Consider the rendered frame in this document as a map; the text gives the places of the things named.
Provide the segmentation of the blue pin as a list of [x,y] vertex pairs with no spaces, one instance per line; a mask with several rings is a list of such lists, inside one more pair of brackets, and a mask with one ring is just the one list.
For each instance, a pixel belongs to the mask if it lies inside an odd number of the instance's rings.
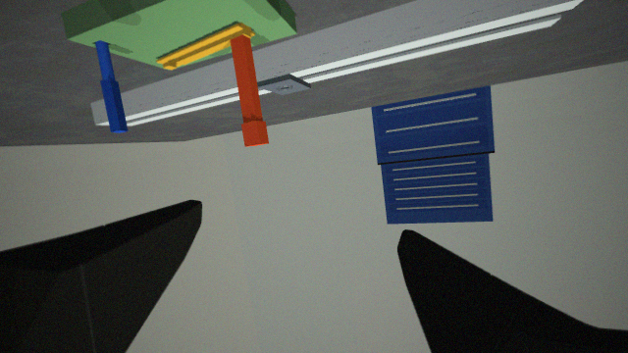
[[128,131],[119,84],[115,81],[108,42],[95,42],[98,53],[102,94],[105,102],[111,132]]

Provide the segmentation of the light grey metal rail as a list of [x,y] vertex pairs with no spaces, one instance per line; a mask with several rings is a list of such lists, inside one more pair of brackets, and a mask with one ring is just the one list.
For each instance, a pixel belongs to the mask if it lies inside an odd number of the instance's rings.
[[[554,25],[583,0],[415,0],[252,51],[259,95]],[[127,126],[239,100],[230,58],[121,93]]]

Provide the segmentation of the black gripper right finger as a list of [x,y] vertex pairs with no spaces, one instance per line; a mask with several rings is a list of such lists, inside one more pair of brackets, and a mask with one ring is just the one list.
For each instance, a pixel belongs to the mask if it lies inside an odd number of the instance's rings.
[[628,330],[572,318],[414,230],[397,254],[431,353],[628,353]]

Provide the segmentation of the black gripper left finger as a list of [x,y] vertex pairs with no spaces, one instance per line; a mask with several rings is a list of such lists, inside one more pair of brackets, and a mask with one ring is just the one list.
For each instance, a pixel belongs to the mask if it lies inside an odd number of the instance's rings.
[[187,200],[0,251],[0,353],[127,353],[201,220]]

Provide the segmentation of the green flat tray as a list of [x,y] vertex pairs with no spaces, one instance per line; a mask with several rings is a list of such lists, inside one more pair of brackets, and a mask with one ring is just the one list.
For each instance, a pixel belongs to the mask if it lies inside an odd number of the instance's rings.
[[[66,38],[155,67],[168,55],[242,23],[251,46],[297,34],[285,0],[89,0],[62,13]],[[164,68],[166,69],[166,68]]]

